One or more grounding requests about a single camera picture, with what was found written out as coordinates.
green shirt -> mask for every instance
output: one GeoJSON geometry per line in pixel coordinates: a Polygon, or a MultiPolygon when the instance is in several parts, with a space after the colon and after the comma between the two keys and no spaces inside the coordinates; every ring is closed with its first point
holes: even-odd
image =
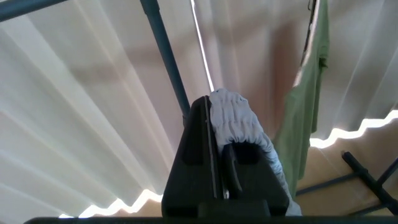
{"type": "Polygon", "coordinates": [[[297,181],[304,175],[310,136],[317,128],[322,72],[326,69],[329,48],[328,4],[320,0],[318,19],[308,61],[302,67],[300,83],[285,97],[282,126],[273,140],[284,168],[289,190],[294,197],[297,181]]]}

towel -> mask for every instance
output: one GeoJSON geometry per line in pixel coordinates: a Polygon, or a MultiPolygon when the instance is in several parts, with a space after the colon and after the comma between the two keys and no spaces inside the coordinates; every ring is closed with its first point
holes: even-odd
{"type": "Polygon", "coordinates": [[[265,157],[289,198],[286,215],[302,215],[300,206],[289,193],[282,164],[269,137],[264,133],[247,99],[238,93],[219,89],[210,94],[210,120],[216,136],[218,152],[232,142],[254,143],[265,152],[265,157]]]}

green cloth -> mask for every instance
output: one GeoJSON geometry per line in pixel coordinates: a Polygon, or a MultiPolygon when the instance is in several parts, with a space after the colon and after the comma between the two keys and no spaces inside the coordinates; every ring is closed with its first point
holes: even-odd
{"type": "Polygon", "coordinates": [[[285,115],[273,143],[294,197],[297,181],[304,175],[310,135],[316,131],[321,74],[326,69],[329,48],[328,4],[320,0],[317,26],[310,57],[302,77],[285,97],[285,115]]]}

light strip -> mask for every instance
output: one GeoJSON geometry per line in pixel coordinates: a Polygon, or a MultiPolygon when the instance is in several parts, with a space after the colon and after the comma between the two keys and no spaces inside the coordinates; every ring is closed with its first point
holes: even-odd
{"type": "MultiPolygon", "coordinates": [[[[92,217],[93,215],[113,215],[122,209],[128,213],[135,213],[138,212],[149,199],[155,202],[161,202],[162,197],[163,195],[157,195],[150,190],[145,189],[131,207],[127,206],[120,198],[118,198],[108,208],[99,208],[96,205],[90,205],[82,214],[79,215],[79,218],[88,218],[92,217]]],[[[59,218],[74,217],[62,214],[59,216],[59,218]]]]}
{"type": "Polygon", "coordinates": [[[342,129],[333,128],[330,136],[326,140],[311,138],[310,145],[319,149],[324,149],[333,145],[337,139],[354,139],[361,137],[368,128],[381,128],[393,119],[398,118],[398,110],[392,110],[384,119],[363,119],[361,126],[357,131],[344,131],[342,129]]]}
{"type": "Polygon", "coordinates": [[[210,72],[209,72],[209,67],[208,67],[208,65],[207,65],[206,54],[205,54],[205,48],[203,47],[203,42],[202,42],[202,40],[201,40],[201,34],[200,34],[200,29],[199,29],[197,14],[196,14],[196,12],[195,12],[195,1],[194,1],[194,0],[191,0],[191,6],[192,6],[193,20],[195,21],[195,27],[197,28],[197,34],[198,34],[199,45],[200,45],[200,50],[201,50],[201,56],[202,56],[202,58],[203,58],[203,64],[205,64],[205,70],[206,70],[207,80],[208,80],[208,82],[209,82],[210,91],[214,91],[213,81],[211,80],[211,76],[210,76],[210,72]]]}

green fabric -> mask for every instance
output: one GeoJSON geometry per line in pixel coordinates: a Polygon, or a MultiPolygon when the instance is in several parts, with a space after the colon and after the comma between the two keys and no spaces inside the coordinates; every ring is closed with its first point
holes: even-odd
{"type": "Polygon", "coordinates": [[[326,69],[328,56],[328,4],[326,0],[320,0],[319,3],[318,22],[310,58],[302,67],[300,84],[285,97],[284,120],[273,140],[293,197],[297,181],[304,174],[310,135],[317,129],[321,74],[326,69]]]}

